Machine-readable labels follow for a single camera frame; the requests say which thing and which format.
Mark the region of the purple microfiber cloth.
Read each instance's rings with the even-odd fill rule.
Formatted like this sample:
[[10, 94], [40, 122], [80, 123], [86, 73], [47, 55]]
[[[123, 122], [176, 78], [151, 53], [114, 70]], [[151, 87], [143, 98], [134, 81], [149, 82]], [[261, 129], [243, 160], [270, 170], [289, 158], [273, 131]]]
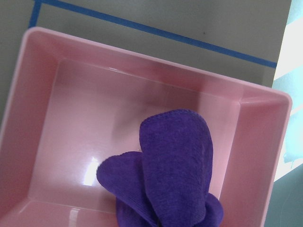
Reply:
[[217, 227], [223, 208], [209, 192], [213, 143], [205, 120], [186, 109], [140, 125], [141, 151], [111, 156], [97, 180], [116, 197], [121, 227]]

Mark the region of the pink plastic box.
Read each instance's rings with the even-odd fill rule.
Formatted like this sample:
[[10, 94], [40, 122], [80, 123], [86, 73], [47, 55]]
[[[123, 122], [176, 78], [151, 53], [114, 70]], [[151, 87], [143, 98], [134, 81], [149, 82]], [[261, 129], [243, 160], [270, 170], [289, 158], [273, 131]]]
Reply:
[[211, 132], [221, 225], [262, 227], [291, 108], [281, 91], [31, 28], [0, 131], [0, 224], [115, 227], [98, 164], [139, 151], [147, 117], [191, 109]]

